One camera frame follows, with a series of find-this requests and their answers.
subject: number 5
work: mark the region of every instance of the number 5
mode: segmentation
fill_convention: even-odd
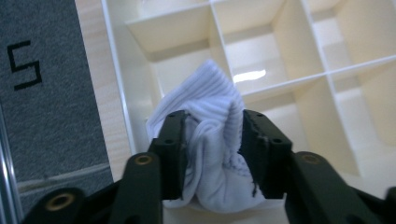
[[[18,65],[18,66],[15,64],[15,58],[14,58],[13,50],[14,49],[20,49],[20,48],[26,47],[26,46],[30,46],[30,40],[23,41],[21,43],[10,45],[10,46],[7,47],[9,64],[11,65],[11,72],[12,73],[16,73],[16,72],[19,72],[19,71],[24,70],[24,69],[29,69],[30,67],[34,67],[35,68],[35,79],[32,80],[32,81],[24,82],[22,84],[14,86],[14,91],[19,91],[19,90],[34,86],[35,84],[42,82],[41,74],[40,74],[40,62],[39,61],[35,61],[35,62],[32,62],[32,63],[26,63],[26,64],[22,64],[22,65]]]

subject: white shelf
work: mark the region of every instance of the white shelf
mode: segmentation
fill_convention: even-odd
[[[235,86],[295,151],[324,156],[348,184],[377,197],[396,186],[394,0],[103,4],[133,153],[149,147],[145,122],[156,104],[210,58],[235,81],[264,75]],[[253,220],[247,213],[235,223]],[[212,217],[223,218],[205,215],[205,223]]]

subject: cloth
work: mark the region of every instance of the cloth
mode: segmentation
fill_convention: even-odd
[[[169,113],[186,110],[190,114],[183,200],[165,201],[166,207],[181,207],[193,199],[210,211],[232,213],[264,202],[260,190],[252,193],[253,179],[237,154],[244,108],[240,93],[213,61],[206,61],[163,97],[148,119],[149,139],[158,137]]]

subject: mounting hole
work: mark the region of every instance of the mounting hole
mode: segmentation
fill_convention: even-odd
[[[152,158],[150,156],[139,156],[136,159],[134,159],[134,162],[138,165],[146,165],[151,163]]]
[[[62,193],[51,198],[46,203],[46,209],[55,212],[66,208],[70,203],[75,200],[75,196],[71,193]]]
[[[364,221],[361,220],[361,218],[352,214],[346,216],[346,222],[350,224],[364,224]]]
[[[172,140],[172,139],[166,139],[165,140],[165,144],[171,145],[173,143],[174,143],[174,140]]]
[[[274,143],[282,143],[282,140],[279,139],[279,138],[274,138],[274,139],[273,139],[273,142],[274,142]]]

